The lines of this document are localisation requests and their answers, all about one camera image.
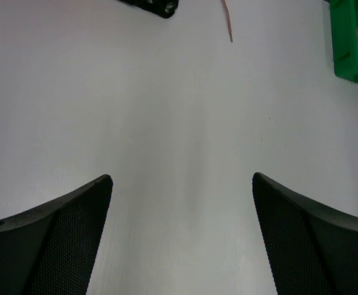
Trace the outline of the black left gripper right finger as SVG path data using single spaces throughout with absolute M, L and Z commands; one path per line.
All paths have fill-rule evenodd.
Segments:
M 259 172 L 252 193 L 278 294 L 358 294 L 358 217 Z

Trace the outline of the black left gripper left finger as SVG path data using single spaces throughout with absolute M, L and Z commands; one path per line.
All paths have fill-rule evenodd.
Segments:
M 85 294 L 111 201 L 102 175 L 0 219 L 0 294 Z

